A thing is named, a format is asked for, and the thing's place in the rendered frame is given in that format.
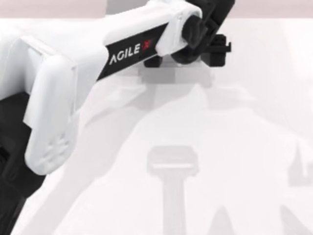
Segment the pink background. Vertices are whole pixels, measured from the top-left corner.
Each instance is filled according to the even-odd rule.
[[[99,18],[147,0],[0,0],[2,18]],[[231,18],[312,18],[313,0],[237,0]]]

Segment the white tabletop surface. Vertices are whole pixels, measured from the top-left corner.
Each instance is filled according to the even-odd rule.
[[[147,159],[168,147],[198,163],[187,235],[312,235],[313,20],[227,19],[221,32],[224,68],[166,59],[96,84],[74,154],[13,235],[166,235],[172,208]]]

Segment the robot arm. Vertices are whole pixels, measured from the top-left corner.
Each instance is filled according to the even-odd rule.
[[[93,85],[141,61],[171,55],[224,65],[216,36],[233,0],[150,0],[88,25],[12,32],[0,48],[0,235],[11,234],[47,174],[71,155],[79,111]],[[212,60],[217,55],[219,60]]]

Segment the white plastic casing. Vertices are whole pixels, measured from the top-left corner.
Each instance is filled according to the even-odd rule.
[[[30,94],[24,116],[32,129],[27,166],[47,175],[70,157],[80,108],[109,57],[105,45],[168,23],[156,50],[171,54],[186,46],[181,30],[191,15],[201,17],[201,10],[185,0],[150,0],[84,23],[54,20],[22,30],[0,25],[0,99]]]

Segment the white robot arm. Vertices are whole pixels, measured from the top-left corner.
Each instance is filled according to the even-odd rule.
[[[212,53],[223,57],[230,46],[216,33],[233,4],[149,0],[81,25],[52,21],[2,29],[0,235],[11,233],[25,200],[70,157],[80,108],[97,81],[165,55],[181,64],[199,56],[210,64]]]

